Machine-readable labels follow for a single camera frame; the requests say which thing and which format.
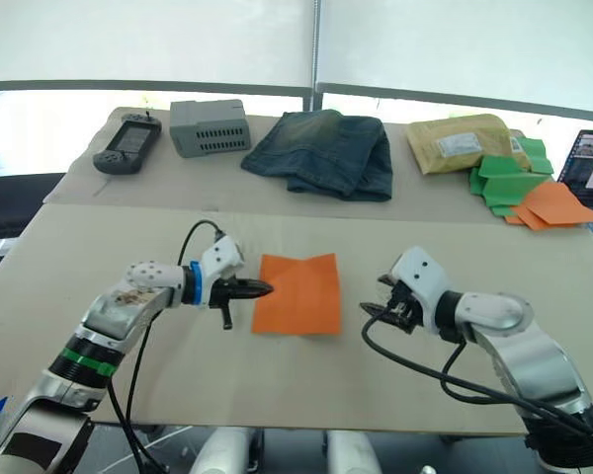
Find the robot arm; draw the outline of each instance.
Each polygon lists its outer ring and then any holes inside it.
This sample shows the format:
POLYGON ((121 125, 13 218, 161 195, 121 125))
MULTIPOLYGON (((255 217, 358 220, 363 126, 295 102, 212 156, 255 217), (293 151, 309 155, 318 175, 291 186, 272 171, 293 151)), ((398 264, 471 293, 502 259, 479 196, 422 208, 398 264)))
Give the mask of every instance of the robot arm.
POLYGON ((229 299, 272 291, 263 281, 235 278, 243 257, 229 236, 217 237, 189 267, 153 261, 129 266, 92 303, 0 435, 0 474, 72 472, 94 429, 86 413, 99 406, 123 358, 162 310, 207 307, 215 298, 227 310, 229 299))
MULTIPOLYGON (((423 326, 442 339, 463 338, 491 356, 509 395, 552 406, 593 432, 593 402, 574 363, 534 321, 531 305, 509 294, 458 293, 444 269, 419 247, 405 252, 381 281, 393 286, 387 307, 363 303, 372 316, 407 333, 423 326)), ((573 434, 517 407, 546 467, 593 466, 593 437, 573 434)))

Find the beige table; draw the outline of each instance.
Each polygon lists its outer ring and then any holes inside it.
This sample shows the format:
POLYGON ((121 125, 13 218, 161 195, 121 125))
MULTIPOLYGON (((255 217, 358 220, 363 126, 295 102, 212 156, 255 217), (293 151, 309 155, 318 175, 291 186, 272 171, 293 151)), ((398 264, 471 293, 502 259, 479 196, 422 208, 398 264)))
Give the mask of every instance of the beige table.
MULTIPOLYGON (((285 179, 263 178, 242 170, 239 164, 247 152, 181 158, 169 136, 168 111, 153 111, 162 120, 163 132, 140 173, 111 177, 97 171, 92 155, 108 145, 123 114, 140 112, 144 111, 116 109, 47 201, 503 225, 503 219, 494 217, 482 198, 469 193, 467 172, 422 176, 408 146, 405 127, 400 124, 385 125, 393 167, 393 199, 388 202, 346 202, 289 193, 285 179)), ((247 119, 253 144, 277 121, 264 117, 247 119)))
MULTIPOLYGON (((89 304, 137 260, 172 262, 191 224, 189 210, 47 204, 0 266, 0 397, 13 410, 61 350, 89 304)), ((376 278, 421 244, 459 290, 507 291, 529 299, 536 318, 573 356, 593 395, 593 237, 584 229, 534 233, 458 223, 207 214, 237 238, 243 276, 262 253, 304 258, 336 253, 342 287, 338 337, 250 333, 253 303, 233 305, 235 327, 215 310, 167 311, 154 327, 135 399, 140 422, 343 428, 467 434, 520 433, 509 407, 473 407, 436 381, 383 359, 360 339, 360 301, 383 301, 376 278)), ((208 244, 207 232, 189 256, 208 244)), ((453 346, 421 328, 408 336, 378 327, 395 352, 441 367, 453 346)), ((127 393, 135 353, 115 376, 127 393)), ((454 373, 497 387, 476 347, 454 373)), ((106 402, 94 413, 113 421, 106 402)))

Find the laptop screen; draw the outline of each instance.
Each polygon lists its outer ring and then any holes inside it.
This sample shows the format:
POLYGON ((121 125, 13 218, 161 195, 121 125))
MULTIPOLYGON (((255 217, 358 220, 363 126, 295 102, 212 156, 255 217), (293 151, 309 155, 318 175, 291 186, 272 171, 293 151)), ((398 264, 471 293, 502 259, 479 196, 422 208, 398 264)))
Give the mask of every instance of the laptop screen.
POLYGON ((593 207, 593 130, 581 130, 558 178, 580 201, 593 207))

